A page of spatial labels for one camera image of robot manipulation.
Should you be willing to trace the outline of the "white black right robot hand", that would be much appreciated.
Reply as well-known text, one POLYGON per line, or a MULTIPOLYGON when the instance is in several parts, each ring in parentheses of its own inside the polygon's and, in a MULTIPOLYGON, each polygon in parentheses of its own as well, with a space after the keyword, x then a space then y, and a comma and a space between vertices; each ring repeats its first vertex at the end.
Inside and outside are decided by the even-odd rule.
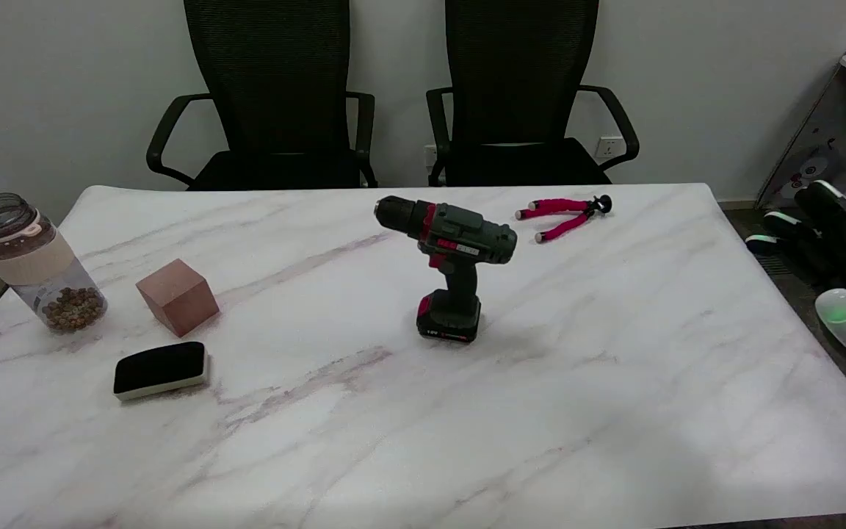
POLYGON ((798 214, 763 215, 763 234, 745 238, 755 256, 778 259, 817 295, 846 289, 846 195, 813 181, 795 195, 798 214))

